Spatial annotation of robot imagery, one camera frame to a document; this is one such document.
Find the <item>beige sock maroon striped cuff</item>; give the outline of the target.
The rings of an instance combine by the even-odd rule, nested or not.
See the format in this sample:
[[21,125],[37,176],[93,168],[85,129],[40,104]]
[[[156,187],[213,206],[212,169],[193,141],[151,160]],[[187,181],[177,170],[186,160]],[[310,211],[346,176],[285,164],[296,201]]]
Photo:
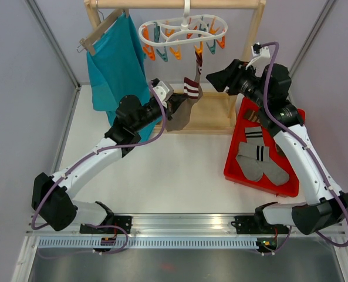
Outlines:
[[202,74],[202,63],[203,63],[202,54],[195,52],[195,58],[196,58],[196,69],[195,69],[194,82],[195,82],[195,86],[199,86],[201,74]]

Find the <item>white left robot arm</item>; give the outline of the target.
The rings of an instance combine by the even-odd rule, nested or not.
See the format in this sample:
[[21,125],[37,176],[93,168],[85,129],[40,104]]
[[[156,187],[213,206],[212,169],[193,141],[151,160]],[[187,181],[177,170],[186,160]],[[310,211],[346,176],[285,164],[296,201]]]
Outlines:
[[186,100],[178,93],[155,93],[146,103],[138,97],[123,97],[116,109],[111,128],[93,149],[74,164],[52,175],[41,173],[33,184],[31,228],[46,226],[61,231],[72,223],[85,224],[101,233],[108,233],[114,225],[114,213],[104,203],[76,202],[75,196],[84,186],[107,166],[121,160],[135,147],[152,142],[142,142],[140,131],[161,119],[171,119]]

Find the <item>brown striped sock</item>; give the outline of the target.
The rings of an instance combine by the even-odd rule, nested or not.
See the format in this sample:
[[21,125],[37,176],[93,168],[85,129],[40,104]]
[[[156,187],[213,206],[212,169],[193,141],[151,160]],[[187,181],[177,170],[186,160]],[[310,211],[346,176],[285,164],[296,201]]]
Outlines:
[[248,109],[245,114],[243,115],[243,118],[249,122],[253,123],[261,123],[259,113],[257,111]]

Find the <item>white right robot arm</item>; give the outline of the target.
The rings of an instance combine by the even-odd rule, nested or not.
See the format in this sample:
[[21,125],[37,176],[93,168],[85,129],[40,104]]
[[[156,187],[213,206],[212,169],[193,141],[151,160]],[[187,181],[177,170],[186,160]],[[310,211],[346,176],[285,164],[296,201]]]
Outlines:
[[348,225],[348,192],[326,170],[312,147],[303,118],[287,99],[292,82],[287,67],[266,65],[258,77],[253,66],[234,59],[206,79],[217,92],[242,94],[258,107],[262,127],[284,152],[304,192],[304,203],[268,203],[256,208],[255,228],[267,232],[281,224],[308,235],[343,220]]

